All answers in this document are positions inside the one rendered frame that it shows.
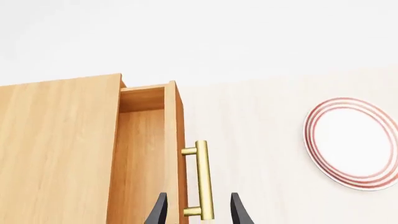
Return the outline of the wooden drawer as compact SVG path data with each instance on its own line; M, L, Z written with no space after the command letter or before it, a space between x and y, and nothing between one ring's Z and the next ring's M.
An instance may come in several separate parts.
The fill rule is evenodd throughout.
M166 224L189 224L183 103L175 82L121 89L107 224L144 224L166 193Z

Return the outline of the wooden cabinet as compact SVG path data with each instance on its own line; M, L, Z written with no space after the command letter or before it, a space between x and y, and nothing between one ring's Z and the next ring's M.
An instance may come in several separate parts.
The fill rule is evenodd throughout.
M0 224L106 224L122 85L0 86Z

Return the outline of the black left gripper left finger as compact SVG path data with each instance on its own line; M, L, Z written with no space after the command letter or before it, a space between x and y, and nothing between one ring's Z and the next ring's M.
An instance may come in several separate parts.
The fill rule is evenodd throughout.
M168 200L167 194L162 192L153 206L144 224L165 224L167 218Z

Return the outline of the white plate with red rings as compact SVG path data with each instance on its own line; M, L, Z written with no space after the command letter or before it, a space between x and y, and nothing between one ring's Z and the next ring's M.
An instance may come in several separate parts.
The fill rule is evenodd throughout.
M398 184L398 123L357 98L330 98L308 112L303 143L314 164L335 182L363 191Z

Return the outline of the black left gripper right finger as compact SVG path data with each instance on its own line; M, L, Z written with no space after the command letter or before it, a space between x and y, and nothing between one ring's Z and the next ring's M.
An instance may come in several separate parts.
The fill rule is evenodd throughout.
M231 194L230 210L233 224L254 224L236 192Z

